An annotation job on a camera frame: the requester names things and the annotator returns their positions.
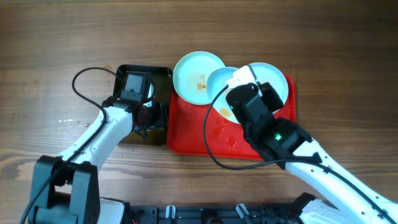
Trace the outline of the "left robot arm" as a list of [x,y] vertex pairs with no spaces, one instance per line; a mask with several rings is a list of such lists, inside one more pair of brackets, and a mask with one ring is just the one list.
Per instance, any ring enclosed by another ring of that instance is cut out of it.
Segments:
[[95,122],[74,144],[37,160],[21,223],[134,223],[130,203],[100,196],[98,173],[123,138],[166,123],[168,112],[164,103],[105,100]]

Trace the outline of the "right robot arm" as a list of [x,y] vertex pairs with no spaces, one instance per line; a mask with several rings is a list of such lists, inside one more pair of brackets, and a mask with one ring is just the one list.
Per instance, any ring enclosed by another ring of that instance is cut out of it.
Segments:
[[397,223],[397,204],[339,165],[297,123],[277,118],[242,125],[244,138],[263,158],[302,179],[352,223]]

